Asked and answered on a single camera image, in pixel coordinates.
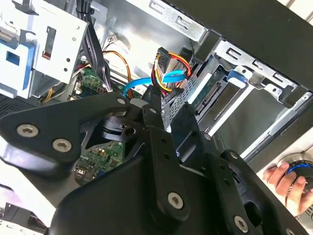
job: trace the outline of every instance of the red wire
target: red wire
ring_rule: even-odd
[[[189,76],[191,75],[191,68],[190,68],[190,65],[187,64],[185,61],[181,60],[180,58],[174,56],[174,55],[172,55],[172,58],[181,61],[181,62],[186,66],[186,68],[188,69],[187,76],[189,77]]]

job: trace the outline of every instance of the green circuit board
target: green circuit board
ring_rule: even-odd
[[[82,74],[82,87],[87,87],[93,91],[97,91],[98,87],[101,87],[100,78],[95,75],[93,70],[84,70],[85,73]]]
[[[82,155],[76,164],[75,178],[87,183],[119,166],[123,161],[124,148],[124,143],[111,141]]]
[[[82,93],[78,96],[79,98],[83,98],[89,95],[94,94],[103,94],[105,92],[105,89],[102,87],[102,81],[101,79],[93,72],[93,70],[85,69],[83,74],[80,74],[80,80],[81,83],[81,89]],[[118,92],[120,94],[123,94],[123,91],[125,89],[124,85],[121,85],[119,83],[115,83],[111,81],[112,88],[115,92]],[[133,91],[134,98],[141,98],[141,94]]]

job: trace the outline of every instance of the blue plastic tab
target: blue plastic tab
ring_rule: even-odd
[[[29,85],[34,55],[32,43],[14,45],[0,40],[0,83],[17,91],[25,90]],[[7,80],[8,75],[14,80]]]
[[[247,79],[240,73],[231,70],[227,76],[227,81],[242,89],[246,86]]]

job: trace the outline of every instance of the yellow wire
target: yellow wire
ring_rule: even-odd
[[[51,87],[48,91],[47,97],[43,100],[43,102],[47,102],[51,98],[52,92],[53,88]]]
[[[189,65],[189,63],[188,63],[188,62],[187,62],[184,58],[182,58],[180,55],[177,55],[177,54],[172,53],[172,52],[169,52],[169,54],[170,54],[170,55],[173,55],[173,56],[176,56],[177,58],[179,58],[179,59],[183,60],[184,62],[186,62],[186,64],[188,64],[188,65]]]
[[[172,91],[172,89],[168,89],[168,88],[166,88],[166,87],[162,84],[161,79],[160,79],[160,76],[159,76],[159,74],[158,74],[158,70],[156,70],[156,80],[157,80],[157,83],[161,86],[162,89],[164,89],[164,90],[167,91],[167,92],[171,92],[171,91]]]

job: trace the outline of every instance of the circuit board component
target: circuit board component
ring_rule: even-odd
[[[111,141],[102,148],[96,148],[82,155],[75,168],[75,179],[80,185],[104,175],[123,161],[124,143]]]

